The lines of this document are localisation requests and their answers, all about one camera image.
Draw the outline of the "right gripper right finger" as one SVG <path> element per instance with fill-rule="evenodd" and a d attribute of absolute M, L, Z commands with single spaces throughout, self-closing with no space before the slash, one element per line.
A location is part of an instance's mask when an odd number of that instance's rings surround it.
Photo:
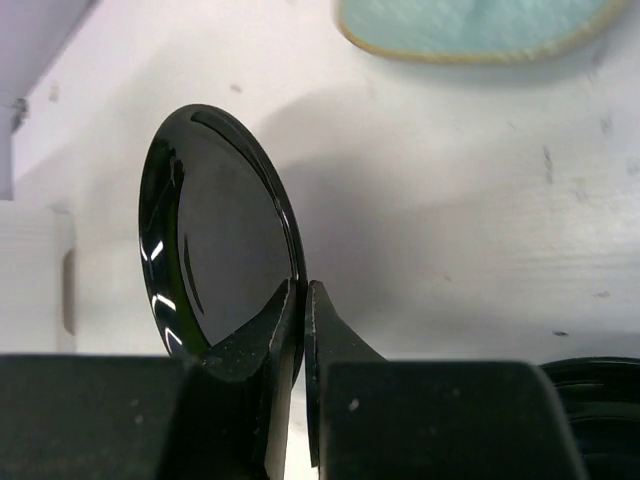
<path fill-rule="evenodd" d="M 391 361 L 338 315 L 305 307 L 311 463 L 323 479 L 584 479 L 543 370 L 522 361 Z"/>

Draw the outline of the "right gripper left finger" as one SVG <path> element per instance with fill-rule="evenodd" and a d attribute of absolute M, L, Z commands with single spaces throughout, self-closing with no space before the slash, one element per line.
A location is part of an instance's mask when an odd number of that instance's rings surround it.
<path fill-rule="evenodd" d="M 295 283 L 202 359 L 5 355 L 5 479 L 280 479 Z"/>

